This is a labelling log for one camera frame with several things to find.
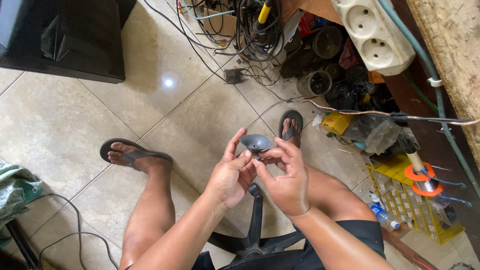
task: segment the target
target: hand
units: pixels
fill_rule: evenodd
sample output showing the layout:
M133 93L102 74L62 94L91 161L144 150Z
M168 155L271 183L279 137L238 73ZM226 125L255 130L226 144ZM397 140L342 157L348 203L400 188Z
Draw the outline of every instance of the hand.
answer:
M251 163L252 153L248 150L235 156L240 137L247 133L241 128L228 142L220 162L213 169L204 194L222 203L226 209L237 205L247 193L248 187L257 176Z
M302 153L295 145L275 138L277 148L259 153L263 161L252 159L258 177L265 184L273 202L288 218L294 218L308 211L307 199L308 174L303 164ZM273 177L266 164L282 162L286 174Z

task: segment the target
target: plastic bottle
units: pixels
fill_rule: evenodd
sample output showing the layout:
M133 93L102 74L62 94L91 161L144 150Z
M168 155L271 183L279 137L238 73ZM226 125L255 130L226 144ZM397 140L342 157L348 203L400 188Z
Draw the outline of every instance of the plastic bottle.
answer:
M393 215L389 215L387 211L378 207L376 204L370 203L370 209L372 209L372 211L377 216L378 222L385 225L386 229L391 231L400 227L400 223L396 221Z
M376 204L381 209L385 209L385 206L382 203L382 201L380 200L380 198L375 193L373 193L372 191L370 192L370 197L372 197L372 201L374 202L374 204Z

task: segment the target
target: black shorts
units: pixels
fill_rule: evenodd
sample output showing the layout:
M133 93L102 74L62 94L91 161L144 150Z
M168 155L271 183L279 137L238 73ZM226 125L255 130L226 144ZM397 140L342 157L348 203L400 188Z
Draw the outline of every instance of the black shorts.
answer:
M384 239L382 237L380 223L376 221L337 221L337 224L356 238L360 239L360 241L385 259ZM198 256L192 270L215 270L208 251L203 252ZM294 270L325 270L324 264L320 258L318 258L317 253L310 242L308 242L308 239L303 246L303 253L300 257L300 262Z

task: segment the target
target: tile floor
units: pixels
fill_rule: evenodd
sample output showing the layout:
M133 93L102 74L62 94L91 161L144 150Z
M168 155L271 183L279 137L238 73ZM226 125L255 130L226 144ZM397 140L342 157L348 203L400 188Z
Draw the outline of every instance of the tile floor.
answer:
M150 0L150 4L180 25L173 0ZM199 32L195 21L186 16L182 21L188 36L211 46L205 37L193 34ZM236 86L224 84L203 65L186 38L144 2L136 4L122 31L122 41L127 76L123 84L0 69L0 161L27 167L45 182L45 192L72 199L81 213L82 230L104 236L117 263L123 230L146 177L100 158L100 145L113 137L172 155L172 196L179 218L203 192L226 142L240 127L254 122L250 133L273 139L279 116L292 108L305 119L301 147L305 160L368 199L371 184L365 181L367 173L358 150L315 129L311 104L280 103L258 119L278 99L253 80ZM203 48L196 49L219 75L224 69L241 66L236 63L238 57L212 57ZM281 79L272 91L281 98L297 97L295 83L294 79ZM274 166L270 170L280 173ZM293 231L268 195L265 199L262 237ZM36 250L77 231L75 211L65 204L59 198L44 198L32 203L32 210L19 218ZM251 207L252 197L247 195L216 231L245 235ZM480 269L464 234L436 246L415 233L405 241L440 270L459 261ZM87 268L114 269L103 242L90 235L83 238ZM301 247L298 243L293 248ZM72 236L47 249L45 257L58 268L81 270L78 248L78 239ZM13 243L5 250L21 256ZM217 268L233 259L232 254L210 244L204 250L211 251ZM392 247L386 245L385 253L395 268L415 269Z

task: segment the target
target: flip-flop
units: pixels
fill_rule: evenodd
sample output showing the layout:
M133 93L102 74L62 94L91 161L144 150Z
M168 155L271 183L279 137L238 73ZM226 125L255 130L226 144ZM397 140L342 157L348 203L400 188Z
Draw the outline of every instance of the flip-flop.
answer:
M117 150L113 150L112 147L111 147L111 145L113 143L123 143L123 144L128 145L128 146L136 147L139 150L135 150L135 151L128 152L128 153L123 153L123 152L120 152L120 151L117 151ZM139 171L139 169L137 168L137 166L135 166L134 162L135 162L136 159L143 158L143 157L152 156L154 158L164 159L164 160L167 160L170 163L173 163L173 159L172 159L171 156L169 156L165 153L162 153L162 152L155 152L155 151L145 149L145 148L141 147L140 145L134 143L133 141L129 141L127 139L114 138L114 139L107 140L106 142L104 142L102 144L102 146L100 147L100 156L102 157L103 160L105 160L108 163L112 163L112 161L110 161L108 159L108 152L110 152L110 151L122 153L123 160L125 161L125 163L127 163L130 167L134 168L137 171Z
M288 110L280 118L280 124L278 126L278 137L282 138L282 140L284 141L290 139L292 136L296 136L298 138L299 133L297 132L297 129L291 124L291 122L290 122L290 128L287 130L287 132L285 132L285 134L282 135L283 121L285 121L286 118L290 118L290 120L295 120L298 126L300 127L300 130L303 130L302 115L296 110Z

